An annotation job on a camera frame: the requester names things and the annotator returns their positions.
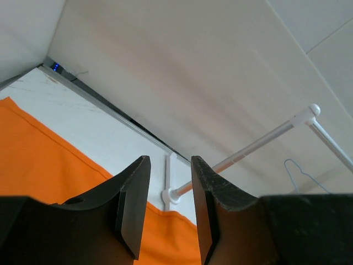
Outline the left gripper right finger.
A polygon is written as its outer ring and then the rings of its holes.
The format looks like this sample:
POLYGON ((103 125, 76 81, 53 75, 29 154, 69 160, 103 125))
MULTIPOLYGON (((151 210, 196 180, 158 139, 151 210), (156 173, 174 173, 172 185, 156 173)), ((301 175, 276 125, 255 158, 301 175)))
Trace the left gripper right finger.
POLYGON ((242 210, 257 197, 220 176, 200 156, 191 158, 191 177, 201 263, 209 264, 221 239, 216 204, 228 211, 242 210))

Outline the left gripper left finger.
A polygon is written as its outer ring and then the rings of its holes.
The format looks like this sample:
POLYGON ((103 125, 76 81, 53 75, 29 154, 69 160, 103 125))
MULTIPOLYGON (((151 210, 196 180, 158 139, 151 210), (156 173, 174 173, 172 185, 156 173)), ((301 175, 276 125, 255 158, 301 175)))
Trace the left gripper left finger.
POLYGON ((54 208, 64 231, 60 260, 137 260, 151 176, 149 156, 54 208))

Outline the orange trousers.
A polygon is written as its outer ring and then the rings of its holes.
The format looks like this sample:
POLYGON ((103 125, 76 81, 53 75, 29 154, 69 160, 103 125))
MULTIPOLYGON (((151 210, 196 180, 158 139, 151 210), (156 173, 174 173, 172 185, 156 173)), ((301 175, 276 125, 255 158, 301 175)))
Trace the orange trousers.
MULTIPOLYGON (((10 98, 1 100, 1 194, 63 203, 111 174, 10 98)), ((176 211, 146 206, 137 264, 200 264, 196 226, 176 211)))

